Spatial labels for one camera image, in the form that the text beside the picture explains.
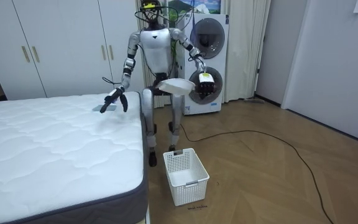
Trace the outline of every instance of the bed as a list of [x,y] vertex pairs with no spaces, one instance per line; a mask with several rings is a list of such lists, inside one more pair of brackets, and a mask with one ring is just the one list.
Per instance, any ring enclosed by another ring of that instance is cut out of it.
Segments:
[[138,93],[0,102],[0,223],[141,222],[147,146]]

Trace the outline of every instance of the dryer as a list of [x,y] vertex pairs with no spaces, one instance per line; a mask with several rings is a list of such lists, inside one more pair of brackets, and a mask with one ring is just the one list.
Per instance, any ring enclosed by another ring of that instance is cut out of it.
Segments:
[[[220,111],[223,102],[223,86],[226,72],[227,35],[229,33],[229,16],[224,14],[188,13],[178,23],[179,29],[200,49],[216,84],[214,93],[201,99],[192,91],[184,97],[183,114],[201,114]],[[188,52],[177,43],[178,77],[197,84],[198,74],[193,61],[189,61]]]

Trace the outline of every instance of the picture on wall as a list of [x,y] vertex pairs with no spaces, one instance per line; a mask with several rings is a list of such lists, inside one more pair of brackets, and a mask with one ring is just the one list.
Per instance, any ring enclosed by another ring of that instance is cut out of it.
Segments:
[[[191,0],[168,0],[168,5],[175,8],[179,14],[193,8]],[[195,13],[220,14],[221,0],[195,0]]]

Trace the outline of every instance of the humanoid robot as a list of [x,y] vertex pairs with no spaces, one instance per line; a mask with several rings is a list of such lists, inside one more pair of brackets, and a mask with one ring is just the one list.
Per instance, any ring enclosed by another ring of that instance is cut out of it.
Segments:
[[189,40],[189,38],[180,30],[175,28],[166,28],[158,22],[163,6],[158,0],[143,0],[142,7],[137,13],[142,13],[144,18],[140,18],[148,23],[148,28],[134,32],[129,37],[127,58],[124,62],[124,71],[122,73],[122,83],[119,88],[116,88],[104,99],[104,106],[101,108],[101,113],[104,113],[107,107],[114,103],[118,98],[127,111],[128,102],[123,94],[129,88],[131,81],[131,73],[135,67],[135,55],[138,45],[144,51],[145,61],[151,72],[155,74],[155,81],[152,86],[145,88],[142,92],[142,112],[145,116],[147,143],[150,148],[149,165],[151,167],[157,165],[157,158],[155,156],[155,134],[157,133],[157,126],[154,124],[154,96],[170,95],[172,102],[172,122],[169,122],[168,127],[171,135],[171,145],[169,151],[174,151],[179,140],[180,121],[182,117],[183,96],[167,93],[158,89],[158,84],[167,80],[172,70],[172,55],[171,55],[171,40],[178,40],[180,45],[186,48],[190,53],[190,60],[194,60],[196,65],[196,72],[200,73],[200,82],[197,83],[195,91],[200,96],[207,96],[214,90],[213,77],[206,73],[206,64],[201,52]]

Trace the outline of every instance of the robot leg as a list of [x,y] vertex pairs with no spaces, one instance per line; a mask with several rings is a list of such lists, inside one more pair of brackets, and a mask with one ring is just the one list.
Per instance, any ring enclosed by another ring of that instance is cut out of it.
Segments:
[[157,158],[155,156],[155,133],[157,132],[157,126],[154,124],[154,96],[153,91],[146,88],[142,92],[142,112],[146,120],[146,132],[147,132],[147,145],[149,146],[149,166],[155,167],[157,165]]
[[171,132],[171,145],[169,147],[169,151],[175,151],[179,140],[183,96],[171,95],[171,102],[172,102],[172,122],[169,122],[168,124],[169,130]]

